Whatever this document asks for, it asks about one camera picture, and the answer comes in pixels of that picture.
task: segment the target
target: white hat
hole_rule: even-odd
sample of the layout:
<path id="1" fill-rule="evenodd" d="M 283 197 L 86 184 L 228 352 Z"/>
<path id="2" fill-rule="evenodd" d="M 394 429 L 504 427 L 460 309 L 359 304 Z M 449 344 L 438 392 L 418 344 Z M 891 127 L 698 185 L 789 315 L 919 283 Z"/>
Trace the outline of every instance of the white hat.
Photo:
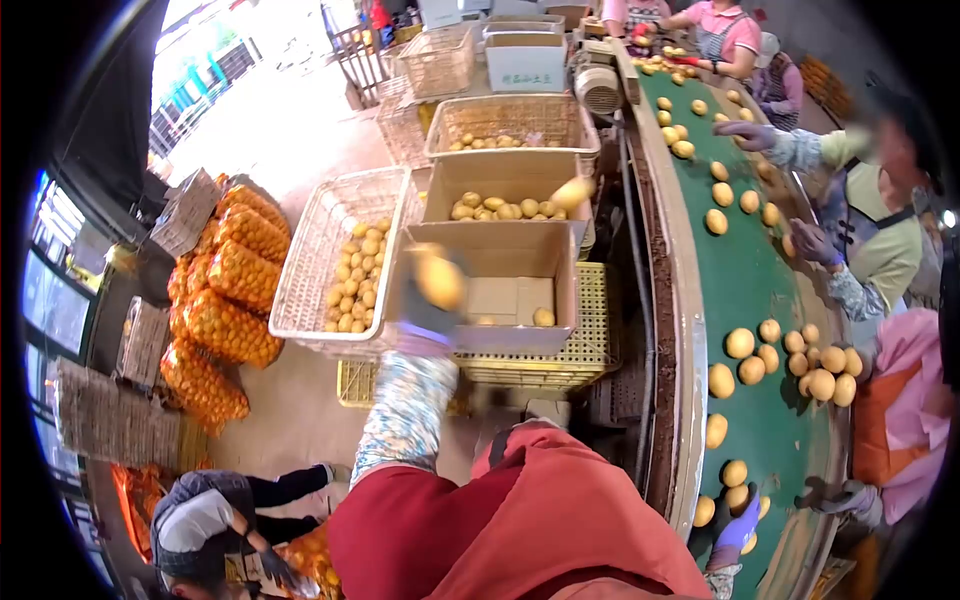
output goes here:
<path id="1" fill-rule="evenodd" d="M 777 39 L 777 36 L 762 32 L 760 34 L 760 54 L 757 55 L 754 66 L 758 69 L 767 68 L 779 51 L 780 40 Z"/>

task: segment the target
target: gray apron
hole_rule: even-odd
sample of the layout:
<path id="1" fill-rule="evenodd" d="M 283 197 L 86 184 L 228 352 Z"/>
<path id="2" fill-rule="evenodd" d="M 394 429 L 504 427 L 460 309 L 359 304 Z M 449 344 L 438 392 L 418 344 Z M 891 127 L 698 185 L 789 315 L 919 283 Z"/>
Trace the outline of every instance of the gray apron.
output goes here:
<path id="1" fill-rule="evenodd" d="M 852 158 L 842 169 L 837 171 L 827 185 L 826 202 L 819 206 L 813 206 L 813 213 L 820 223 L 820 228 L 827 235 L 827 240 L 843 255 L 847 264 L 850 264 L 856 253 L 878 231 L 892 227 L 914 216 L 913 205 L 910 205 L 898 213 L 874 221 L 863 211 L 850 206 L 847 200 L 847 176 L 858 164 L 860 164 L 860 159 Z M 891 314 L 897 314 L 902 310 L 906 310 L 903 298 L 893 307 Z M 876 335 L 876 327 L 885 318 L 881 315 L 867 321 L 850 322 L 851 343 L 862 345 L 870 341 Z"/>
<path id="2" fill-rule="evenodd" d="M 787 99 L 783 91 L 783 72 L 784 67 L 779 73 L 771 72 L 768 68 L 760 70 L 760 95 L 756 103 L 763 102 L 783 102 Z M 779 130 L 789 132 L 797 127 L 797 121 L 800 120 L 800 111 L 788 112 L 786 114 L 767 114 L 770 124 Z"/>
<path id="3" fill-rule="evenodd" d="M 720 60 L 720 50 L 723 48 L 723 42 L 727 39 L 730 28 L 736 25 L 740 19 L 747 18 L 747 14 L 742 12 L 725 30 L 719 34 L 711 34 L 699 24 L 697 24 L 697 50 L 700 51 L 700 58 L 707 60 Z"/>
<path id="4" fill-rule="evenodd" d="M 239 534 L 232 529 L 227 529 L 222 534 L 207 540 L 200 550 L 194 552 L 168 552 L 159 543 L 160 527 L 169 518 L 173 509 L 209 490 L 220 492 L 230 506 L 239 511 L 253 528 L 256 523 L 256 511 L 247 478 L 229 470 L 195 470 L 178 479 L 170 489 L 170 493 L 157 502 L 154 519 L 150 526 L 150 549 L 154 553 L 154 566 L 163 574 L 215 588 L 222 584 L 227 576 L 224 558 L 226 554 L 244 555 L 255 552 Z"/>

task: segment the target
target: yellow plastic crate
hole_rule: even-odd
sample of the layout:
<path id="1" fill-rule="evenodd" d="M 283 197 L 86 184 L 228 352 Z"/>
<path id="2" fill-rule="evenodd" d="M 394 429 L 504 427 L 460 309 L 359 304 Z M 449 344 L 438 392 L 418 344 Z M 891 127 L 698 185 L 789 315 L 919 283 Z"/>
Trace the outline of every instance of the yellow plastic crate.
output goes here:
<path id="1" fill-rule="evenodd" d="M 603 263 L 577 263 L 577 327 L 564 351 L 553 356 L 508 354 L 457 354 L 457 364 L 467 379 L 512 387 L 574 390 L 620 367 L 620 290 L 613 268 Z M 340 361 L 337 396 L 352 408 L 373 406 L 376 363 Z M 454 406 L 448 414 L 461 415 L 466 407 Z"/>

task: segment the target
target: woven basket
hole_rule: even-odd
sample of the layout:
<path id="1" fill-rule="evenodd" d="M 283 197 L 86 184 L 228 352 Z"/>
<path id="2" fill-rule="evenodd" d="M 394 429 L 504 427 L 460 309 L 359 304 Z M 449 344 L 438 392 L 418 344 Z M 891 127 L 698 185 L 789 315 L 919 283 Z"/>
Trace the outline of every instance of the woven basket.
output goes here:
<path id="1" fill-rule="evenodd" d="M 378 356 L 388 347 L 384 315 L 392 281 L 397 232 L 419 223 L 423 203 L 410 183 L 410 169 L 387 167 L 346 175 L 317 187 L 303 209 L 270 314 L 270 332 L 328 356 Z M 324 331 L 327 293 L 336 283 L 337 260 L 359 222 L 393 219 L 378 287 L 373 322 L 363 333 Z"/>
<path id="2" fill-rule="evenodd" d="M 56 377 L 57 430 L 64 447 L 127 467 L 178 467 L 183 415 L 156 408 L 143 395 L 62 357 Z"/>
<path id="3" fill-rule="evenodd" d="M 406 77 L 396 77 L 380 85 L 380 111 L 376 114 L 376 124 L 395 165 L 422 169 L 430 166 L 430 159 L 423 155 L 426 135 L 420 123 L 418 105 L 404 104 L 409 89 Z"/>
<path id="4" fill-rule="evenodd" d="M 220 187 L 203 168 L 183 180 L 178 192 L 163 208 L 150 232 L 150 237 L 175 258 L 197 245 L 206 220 L 221 196 Z"/>
<path id="5" fill-rule="evenodd" d="M 169 310 L 151 306 L 139 296 L 130 300 L 117 353 L 121 377 L 150 387 L 157 384 L 160 358 L 170 341 L 169 322 Z"/>
<path id="6" fill-rule="evenodd" d="M 473 77 L 473 25 L 420 32 L 400 53 L 416 98 L 466 91 Z"/>
<path id="7" fill-rule="evenodd" d="M 437 107 L 424 153 L 428 158 L 457 154 L 450 145 L 465 133 L 475 138 L 509 135 L 524 140 L 538 137 L 536 148 L 471 150 L 489 152 L 557 152 L 575 154 L 585 174 L 592 173 L 600 154 L 600 136 L 586 108 L 567 94 L 495 94 L 441 102 Z M 546 147 L 559 143 L 559 148 Z"/>

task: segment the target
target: white box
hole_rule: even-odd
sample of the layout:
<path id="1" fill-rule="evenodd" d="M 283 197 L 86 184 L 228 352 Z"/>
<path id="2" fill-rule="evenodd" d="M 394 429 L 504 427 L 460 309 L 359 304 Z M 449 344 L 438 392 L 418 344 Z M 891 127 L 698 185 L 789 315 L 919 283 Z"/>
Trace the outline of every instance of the white box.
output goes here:
<path id="1" fill-rule="evenodd" d="M 566 42 L 559 34 L 491 34 L 486 54 L 494 92 L 566 90 Z"/>
<path id="2" fill-rule="evenodd" d="M 423 29 L 437 29 L 463 21 L 457 0 L 419 0 Z"/>

